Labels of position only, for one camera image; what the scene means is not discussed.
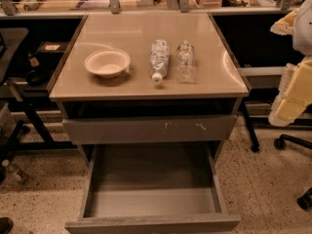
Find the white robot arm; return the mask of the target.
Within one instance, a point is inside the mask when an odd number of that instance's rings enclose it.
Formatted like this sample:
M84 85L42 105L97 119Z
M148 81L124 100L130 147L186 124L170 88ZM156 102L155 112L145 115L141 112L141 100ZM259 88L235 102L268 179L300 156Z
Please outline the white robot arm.
M305 0L295 9L276 21L270 31L291 35L292 47L304 58L298 64L288 63L282 72L279 94L269 114L269 123L286 127L294 122L312 104L312 0Z

